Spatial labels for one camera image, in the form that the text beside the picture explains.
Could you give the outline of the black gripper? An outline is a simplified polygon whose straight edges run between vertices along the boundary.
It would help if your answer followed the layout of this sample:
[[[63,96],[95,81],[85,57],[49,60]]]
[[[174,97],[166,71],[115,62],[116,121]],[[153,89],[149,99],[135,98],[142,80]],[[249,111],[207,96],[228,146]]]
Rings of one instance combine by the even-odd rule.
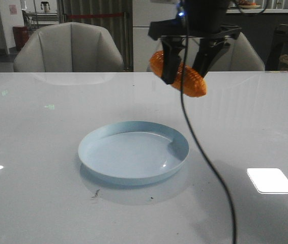
[[[200,39],[199,49],[192,68],[202,78],[211,67],[225,55],[230,43],[226,36],[235,39],[241,28],[223,23],[230,1],[180,1],[174,19],[150,23],[148,35],[153,40],[161,38],[163,48],[163,69],[161,79],[173,84],[181,62],[182,37]]]

